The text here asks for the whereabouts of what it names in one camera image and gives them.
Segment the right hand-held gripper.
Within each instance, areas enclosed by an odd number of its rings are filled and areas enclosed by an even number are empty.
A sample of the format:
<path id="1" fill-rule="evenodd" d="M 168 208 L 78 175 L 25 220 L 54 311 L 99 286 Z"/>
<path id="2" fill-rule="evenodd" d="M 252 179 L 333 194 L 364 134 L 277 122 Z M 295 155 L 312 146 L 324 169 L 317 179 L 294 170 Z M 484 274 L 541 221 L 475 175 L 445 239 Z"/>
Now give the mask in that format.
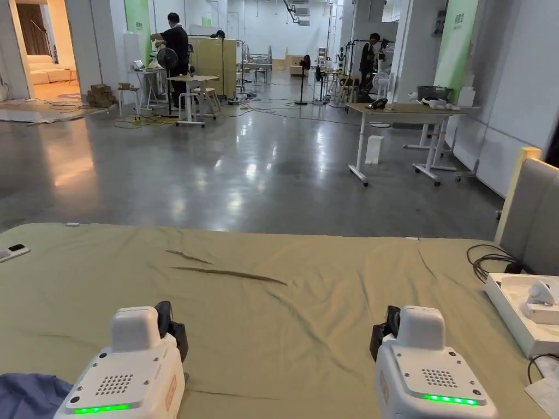
<path id="1" fill-rule="evenodd" d="M 388 306 L 372 328 L 370 353 L 381 418 L 497 418 L 463 356 L 445 343 L 435 308 Z"/>

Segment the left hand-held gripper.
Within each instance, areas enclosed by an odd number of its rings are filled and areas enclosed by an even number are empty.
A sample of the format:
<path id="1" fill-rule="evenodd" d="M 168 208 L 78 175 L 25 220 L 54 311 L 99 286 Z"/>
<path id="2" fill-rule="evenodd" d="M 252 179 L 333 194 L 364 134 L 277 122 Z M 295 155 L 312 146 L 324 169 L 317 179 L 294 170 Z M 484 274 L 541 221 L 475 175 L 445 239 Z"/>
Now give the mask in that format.
<path id="1" fill-rule="evenodd" d="M 187 373 L 185 325 L 172 305 L 119 309 L 111 343 L 91 359 L 56 418 L 177 418 Z"/>

